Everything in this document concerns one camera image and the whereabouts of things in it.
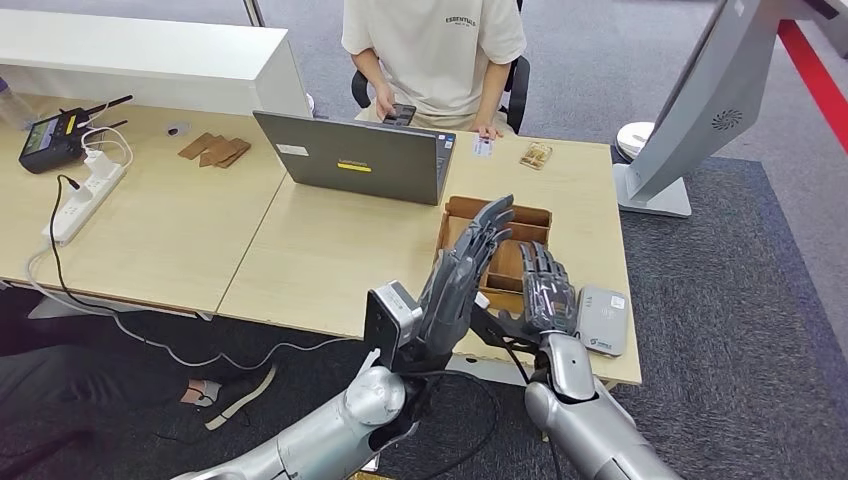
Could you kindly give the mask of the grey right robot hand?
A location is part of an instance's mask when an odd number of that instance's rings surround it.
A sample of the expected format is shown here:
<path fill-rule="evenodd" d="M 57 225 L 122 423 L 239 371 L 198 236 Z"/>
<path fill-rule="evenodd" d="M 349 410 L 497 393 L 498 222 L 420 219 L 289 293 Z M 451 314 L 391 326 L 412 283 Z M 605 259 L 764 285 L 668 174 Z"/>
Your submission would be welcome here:
<path fill-rule="evenodd" d="M 559 331 L 574 336 L 578 303 L 564 266 L 538 242 L 519 244 L 523 275 L 524 329 L 528 333 Z"/>

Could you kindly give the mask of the person's right hand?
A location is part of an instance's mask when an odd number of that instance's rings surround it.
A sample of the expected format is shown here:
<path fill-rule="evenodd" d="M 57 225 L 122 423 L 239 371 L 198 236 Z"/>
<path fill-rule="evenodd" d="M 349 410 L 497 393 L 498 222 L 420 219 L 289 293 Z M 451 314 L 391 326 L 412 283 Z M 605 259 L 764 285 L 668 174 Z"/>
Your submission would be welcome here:
<path fill-rule="evenodd" d="M 387 116 L 395 117 L 395 96 L 390 85 L 386 82 L 376 84 L 375 93 L 376 97 L 374 100 L 374 104 L 378 120 L 384 121 Z"/>

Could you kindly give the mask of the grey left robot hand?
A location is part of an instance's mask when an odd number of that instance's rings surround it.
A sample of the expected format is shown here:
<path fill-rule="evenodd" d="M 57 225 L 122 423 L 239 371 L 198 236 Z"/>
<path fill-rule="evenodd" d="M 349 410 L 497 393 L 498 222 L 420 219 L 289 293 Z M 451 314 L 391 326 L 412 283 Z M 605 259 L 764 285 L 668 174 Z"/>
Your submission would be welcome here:
<path fill-rule="evenodd" d="M 511 237 L 514 196 L 487 203 L 471 219 L 450 248 L 437 255 L 420 306 L 423 320 L 414 341 L 419 361 L 449 356 L 466 335 L 480 278 L 499 245 Z"/>

